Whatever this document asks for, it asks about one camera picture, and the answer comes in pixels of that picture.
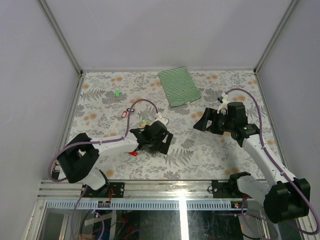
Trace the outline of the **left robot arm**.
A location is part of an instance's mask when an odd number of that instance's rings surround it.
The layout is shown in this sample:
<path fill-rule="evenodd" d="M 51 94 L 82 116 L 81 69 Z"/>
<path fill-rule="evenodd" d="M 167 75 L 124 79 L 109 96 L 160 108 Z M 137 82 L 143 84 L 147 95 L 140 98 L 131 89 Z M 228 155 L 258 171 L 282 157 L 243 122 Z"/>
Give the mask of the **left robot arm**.
<path fill-rule="evenodd" d="M 145 151 L 168 153 L 173 134 L 167 129 L 168 119 L 158 117 L 151 125 L 135 128 L 120 138 L 107 137 L 94 141 L 86 133 L 78 134 L 56 157 L 70 184 L 82 183 L 98 197 L 110 190 L 106 175 L 94 165 L 100 157 Z"/>

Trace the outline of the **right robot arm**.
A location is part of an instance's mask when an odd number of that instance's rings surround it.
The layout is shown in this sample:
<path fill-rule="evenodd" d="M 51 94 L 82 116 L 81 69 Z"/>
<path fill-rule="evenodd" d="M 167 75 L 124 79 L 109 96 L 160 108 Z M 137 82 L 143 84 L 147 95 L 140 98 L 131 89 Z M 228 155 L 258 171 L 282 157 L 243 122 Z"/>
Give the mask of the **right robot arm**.
<path fill-rule="evenodd" d="M 216 135 L 230 133 L 265 177 L 266 183 L 261 183 L 247 171 L 231 174 L 223 186 L 228 194 L 236 198 L 250 196 L 263 206 L 275 224 L 309 214 L 306 202 L 310 199 L 310 184 L 304 178 L 298 179 L 263 145 L 261 131 L 248 122 L 242 102 L 227 103 L 222 110 L 207 107 L 193 128 Z"/>

